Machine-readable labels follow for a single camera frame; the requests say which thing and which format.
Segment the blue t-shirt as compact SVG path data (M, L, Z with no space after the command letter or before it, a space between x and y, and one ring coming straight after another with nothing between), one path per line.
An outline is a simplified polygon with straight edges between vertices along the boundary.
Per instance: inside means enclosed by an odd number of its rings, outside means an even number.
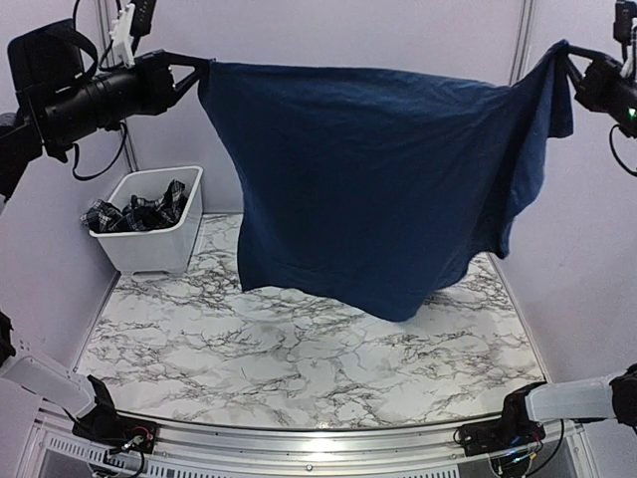
M507 257L547 142L573 132L565 47L511 86L212 62L198 98L242 187L242 289L297 289L399 323L476 255Z

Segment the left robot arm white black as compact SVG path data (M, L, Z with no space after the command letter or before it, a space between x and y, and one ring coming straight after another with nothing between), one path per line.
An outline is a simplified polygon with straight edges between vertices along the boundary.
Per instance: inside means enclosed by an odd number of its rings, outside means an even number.
M73 19L13 39L7 54L19 108L1 118L3 203L31 161L48 155L65 163L79 140L99 129L167 112L209 69L205 59L157 50L101 74L95 44ZM125 435L106 385L33 351L7 316L1 318L1 376L57 404L105 443Z

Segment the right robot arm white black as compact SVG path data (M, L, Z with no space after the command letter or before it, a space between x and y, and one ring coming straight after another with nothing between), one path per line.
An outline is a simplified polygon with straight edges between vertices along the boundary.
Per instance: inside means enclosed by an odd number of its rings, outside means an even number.
M615 120L611 128L636 137L636 50L622 48L623 60L582 47L567 46L561 55L575 99L593 113ZM551 420L580 423L616 420L636 427L636 366L608 376L568 382L538 382L506 396L493 436L513 446L537 423Z

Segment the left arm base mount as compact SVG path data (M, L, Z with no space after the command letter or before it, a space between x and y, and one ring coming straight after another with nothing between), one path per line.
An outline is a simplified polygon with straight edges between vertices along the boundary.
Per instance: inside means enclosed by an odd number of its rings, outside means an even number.
M132 444L131 448L144 454L150 454L153 451L158 432L158 424L154 421L122 415L101 416L96 419L73 418L72 421L74 435L111 448L122 448L125 443L140 437L141 442Z

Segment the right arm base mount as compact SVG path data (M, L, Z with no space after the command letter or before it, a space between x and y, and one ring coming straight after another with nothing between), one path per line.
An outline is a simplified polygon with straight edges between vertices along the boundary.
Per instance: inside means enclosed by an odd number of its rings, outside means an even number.
M529 421L515 424L502 418L466 423L454 434L455 442L464 449L467 456L538 444L544 439L542 425Z

